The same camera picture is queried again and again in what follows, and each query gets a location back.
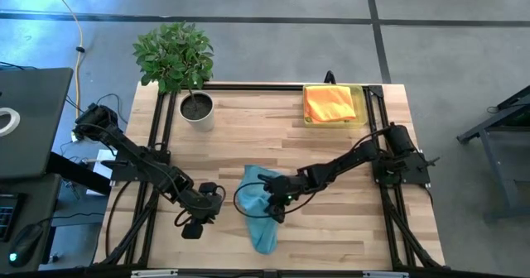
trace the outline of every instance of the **blue cloth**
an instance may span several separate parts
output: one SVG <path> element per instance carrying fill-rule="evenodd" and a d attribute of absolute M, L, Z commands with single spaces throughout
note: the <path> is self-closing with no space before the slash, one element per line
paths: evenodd
<path fill-rule="evenodd" d="M 258 175 L 267 175 L 273 178 L 282 175 L 276 171 L 267 170 L 257 165 L 246 165 L 241 185 L 252 182 L 263 182 Z M 250 185 L 238 192 L 239 205 L 245 213 L 255 216 L 266 216 L 263 210 L 268 206 L 271 195 L 263 190 L 263 185 Z M 245 217 L 248 234 L 257 252 L 271 254 L 277 245 L 278 223 L 272 218 Z"/>

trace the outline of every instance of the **yellow cloth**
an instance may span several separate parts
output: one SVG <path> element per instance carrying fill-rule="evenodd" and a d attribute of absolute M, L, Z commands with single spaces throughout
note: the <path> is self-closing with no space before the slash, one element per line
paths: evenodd
<path fill-rule="evenodd" d="M 355 119 L 354 103 L 349 87 L 311 86 L 306 87 L 304 95 L 304 118 L 310 119 L 310 122 L 338 122 Z"/>

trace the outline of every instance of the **white flower pot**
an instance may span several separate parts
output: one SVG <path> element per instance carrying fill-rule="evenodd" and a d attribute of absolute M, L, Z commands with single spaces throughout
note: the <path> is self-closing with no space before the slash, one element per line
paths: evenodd
<path fill-rule="evenodd" d="M 199 132 L 208 132 L 214 128 L 214 101 L 212 98 L 203 91 L 193 91 L 194 95 L 204 95 L 210 99 L 212 102 L 212 109 L 210 112 L 206 115 L 206 117 L 203 117 L 199 120 L 190 120 L 187 117 L 184 117 L 182 114 L 182 104 L 185 102 L 186 99 L 190 98 L 191 95 L 188 93 L 184 98 L 182 99 L 181 103 L 179 104 L 179 114 L 183 119 L 185 119 L 196 131 Z"/>

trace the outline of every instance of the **butcher block tabletop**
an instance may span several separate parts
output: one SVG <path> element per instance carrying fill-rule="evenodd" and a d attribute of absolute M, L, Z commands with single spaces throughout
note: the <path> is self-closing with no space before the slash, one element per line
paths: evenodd
<path fill-rule="evenodd" d="M 384 84 L 383 91 L 388 120 L 406 126 L 416 142 L 405 87 Z M 196 132 L 179 115 L 177 106 L 169 141 L 171 164 L 187 173 L 195 186 L 207 181 L 223 185 L 226 200 L 215 224 L 204 226 L 201 239 L 185 240 L 181 237 L 182 228 L 173 225 L 181 208 L 160 197 L 149 268 L 392 269 L 381 197 L 369 163 L 338 176 L 308 205 L 288 214 L 285 223 L 279 225 L 277 249 L 267 256 L 253 249 L 244 216 L 234 209 L 232 202 L 245 165 L 295 174 L 297 168 L 328 162 L 344 154 L 369 133 L 368 124 L 359 129 L 306 128 L 302 119 L 302 91 L 206 92 L 214 100 L 215 127 L 211 132 Z M 147 144 L 156 100 L 155 84 L 138 86 L 126 131 L 138 145 Z M 168 103 L 169 97 L 165 97 L 157 141 L 161 140 Z M 378 118 L 377 105 L 374 107 Z M 119 182 L 110 195 L 94 262 L 105 257 L 108 212 L 122 186 L 123 182 Z M 109 234 L 111 251 L 131 225 L 138 188 L 139 183 L 131 183 L 118 201 Z M 404 185 L 402 191 L 411 230 L 434 260 L 443 264 L 427 192 L 415 185 Z M 291 207 L 305 199 L 301 197 Z M 401 233 L 395 230 L 400 257 L 405 261 Z M 138 235 L 134 261 L 140 256 L 143 232 Z"/>

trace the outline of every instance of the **concrete floor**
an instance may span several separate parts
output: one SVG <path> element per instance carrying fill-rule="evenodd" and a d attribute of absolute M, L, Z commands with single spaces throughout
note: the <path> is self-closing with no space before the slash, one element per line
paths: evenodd
<path fill-rule="evenodd" d="M 369 18 L 367 0 L 66 0 L 77 12 L 205 17 Z M 530 0 L 376 0 L 381 18 L 530 20 Z M 65 12 L 59 0 L 0 0 L 0 9 Z M 127 118 L 139 67 L 132 43 L 158 23 L 82 22 L 87 55 L 82 106 L 106 93 L 123 100 Z M 215 48 L 214 75 L 227 81 L 320 82 L 333 70 L 342 83 L 381 83 L 370 25 L 201 23 Z M 528 276 L 530 218 L 485 223 L 500 208 L 482 146 L 455 136 L 488 117 L 485 109 L 528 85 L 530 28 L 382 26 L 392 82 L 405 84 L 419 144 L 441 156 L 431 170 L 436 221 L 446 263 L 458 270 Z M 74 66 L 73 22 L 0 20 L 0 60 L 35 67 Z M 70 96 L 75 96 L 73 86 Z M 105 100 L 115 108 L 115 99 Z M 65 107 L 54 149 L 70 138 L 74 109 Z M 95 157 L 100 145 L 68 145 L 65 156 Z M 100 212 L 97 204 L 87 209 Z M 96 240 L 99 228 L 64 235 Z M 53 266 L 88 265 L 90 242 Z"/>

